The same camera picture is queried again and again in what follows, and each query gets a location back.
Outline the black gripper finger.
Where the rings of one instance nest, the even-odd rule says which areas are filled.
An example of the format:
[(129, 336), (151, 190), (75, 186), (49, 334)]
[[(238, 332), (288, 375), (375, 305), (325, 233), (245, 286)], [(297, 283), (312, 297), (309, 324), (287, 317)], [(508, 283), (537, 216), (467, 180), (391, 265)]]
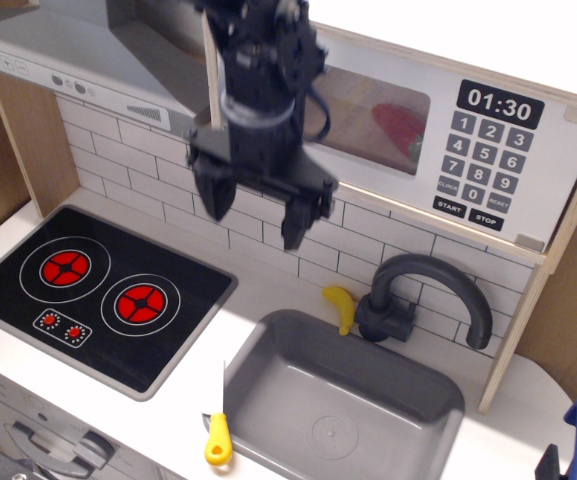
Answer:
[(195, 184), (204, 208), (216, 221), (230, 210), (236, 195), (236, 181), (232, 170), (207, 158), (192, 164)]
[(284, 250), (298, 250), (313, 224), (328, 219), (334, 208), (335, 183), (324, 181), (319, 189), (306, 189), (292, 195), (285, 205), (281, 225)]

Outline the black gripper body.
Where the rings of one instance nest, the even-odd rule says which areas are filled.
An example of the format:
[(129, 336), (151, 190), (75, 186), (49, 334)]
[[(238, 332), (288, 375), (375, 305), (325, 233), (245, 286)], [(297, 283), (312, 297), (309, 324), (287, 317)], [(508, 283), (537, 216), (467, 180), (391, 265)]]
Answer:
[(191, 128), (188, 163), (207, 158), (229, 167), (236, 187), (243, 185), (287, 202), (306, 189), (319, 189), (324, 181), (337, 180), (305, 152), (303, 143), (306, 110), (305, 94), (290, 107), (268, 115), (236, 105), (227, 114), (227, 127)]

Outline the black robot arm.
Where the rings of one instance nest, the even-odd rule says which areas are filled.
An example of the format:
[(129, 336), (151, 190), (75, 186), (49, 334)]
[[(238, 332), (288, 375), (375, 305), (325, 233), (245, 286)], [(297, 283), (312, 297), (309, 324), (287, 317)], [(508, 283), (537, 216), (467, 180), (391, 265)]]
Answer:
[(304, 149), (306, 101), (328, 109), (313, 87), (325, 71), (305, 1), (197, 1), (223, 63), (222, 131), (188, 133), (188, 164), (207, 213), (220, 221), (238, 186), (285, 204), (281, 235), (300, 247), (332, 211), (337, 180)]

